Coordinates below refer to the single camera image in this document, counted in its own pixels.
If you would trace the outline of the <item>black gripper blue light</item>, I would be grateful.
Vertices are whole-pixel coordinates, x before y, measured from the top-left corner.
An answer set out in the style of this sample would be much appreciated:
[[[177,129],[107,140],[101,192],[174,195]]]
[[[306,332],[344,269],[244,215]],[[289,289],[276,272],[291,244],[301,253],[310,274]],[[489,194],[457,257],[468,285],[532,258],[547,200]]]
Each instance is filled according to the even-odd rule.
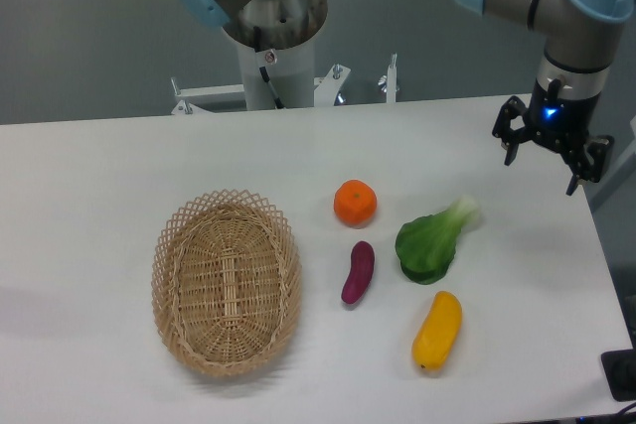
[[[501,106],[492,135],[505,149],[504,165],[510,166],[519,146],[534,141],[554,152],[566,152],[571,171],[566,194],[572,196],[579,185],[598,183],[608,168],[614,137],[589,136],[589,122],[600,95],[565,99],[561,91],[537,81],[529,107],[520,97],[510,96]]]

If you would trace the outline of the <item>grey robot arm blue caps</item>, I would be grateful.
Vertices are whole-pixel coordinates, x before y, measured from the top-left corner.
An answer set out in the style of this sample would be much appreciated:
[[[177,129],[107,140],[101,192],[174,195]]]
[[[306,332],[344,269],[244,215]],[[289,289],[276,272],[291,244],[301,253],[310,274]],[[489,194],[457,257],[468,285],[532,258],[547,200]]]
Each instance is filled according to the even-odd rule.
[[[246,105],[251,110],[332,104],[346,77],[334,69],[314,78],[314,42],[327,0],[180,0],[197,21],[222,30],[238,50]],[[569,188],[596,183],[613,148],[588,125],[604,88],[635,0],[455,0],[480,15],[524,25],[546,39],[529,102],[508,99],[493,127],[506,151],[533,142],[559,154],[571,171]]]

